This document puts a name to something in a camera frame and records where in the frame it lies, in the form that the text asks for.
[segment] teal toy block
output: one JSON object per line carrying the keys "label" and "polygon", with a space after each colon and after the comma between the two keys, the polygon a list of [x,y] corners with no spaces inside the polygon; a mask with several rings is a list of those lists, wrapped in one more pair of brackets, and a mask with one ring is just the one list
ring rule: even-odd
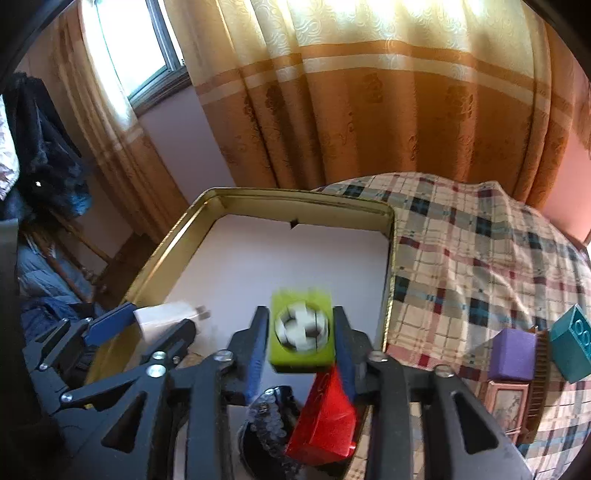
{"label": "teal toy block", "polygon": [[568,382],[591,375],[591,326],[579,305],[552,325],[550,343],[552,360]]}

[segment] curtain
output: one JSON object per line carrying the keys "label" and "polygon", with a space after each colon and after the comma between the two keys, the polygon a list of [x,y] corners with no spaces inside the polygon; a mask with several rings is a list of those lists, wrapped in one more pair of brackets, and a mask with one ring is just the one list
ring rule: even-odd
{"label": "curtain", "polygon": [[109,194],[137,233],[160,242],[188,204],[127,100],[93,1],[65,11],[54,38],[60,79]]}
{"label": "curtain", "polygon": [[589,149],[589,82],[521,0],[165,6],[240,186],[422,171],[541,206],[568,136]]}

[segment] purple toy block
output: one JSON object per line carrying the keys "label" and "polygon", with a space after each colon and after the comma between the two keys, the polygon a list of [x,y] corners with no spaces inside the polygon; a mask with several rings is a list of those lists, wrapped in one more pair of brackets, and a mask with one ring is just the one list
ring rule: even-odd
{"label": "purple toy block", "polygon": [[492,339],[489,379],[531,381],[534,369],[534,333],[505,328]]}

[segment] black jacket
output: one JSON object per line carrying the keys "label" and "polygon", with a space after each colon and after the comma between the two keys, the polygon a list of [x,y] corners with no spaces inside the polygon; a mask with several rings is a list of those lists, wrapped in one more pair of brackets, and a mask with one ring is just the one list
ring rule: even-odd
{"label": "black jacket", "polygon": [[[4,208],[0,208],[4,217],[26,216],[23,201],[33,209],[37,205],[49,206],[66,218],[85,213],[91,204],[87,168],[43,81],[16,72],[3,96],[21,169],[15,188],[4,201]],[[14,202],[19,202],[22,215],[13,212]]]}

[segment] red toy block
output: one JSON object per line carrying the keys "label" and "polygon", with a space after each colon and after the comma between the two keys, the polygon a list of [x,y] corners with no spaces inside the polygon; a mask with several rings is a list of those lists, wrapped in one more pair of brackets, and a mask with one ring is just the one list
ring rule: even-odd
{"label": "red toy block", "polygon": [[318,373],[285,454],[306,465],[343,460],[355,451],[355,408],[336,367]]}

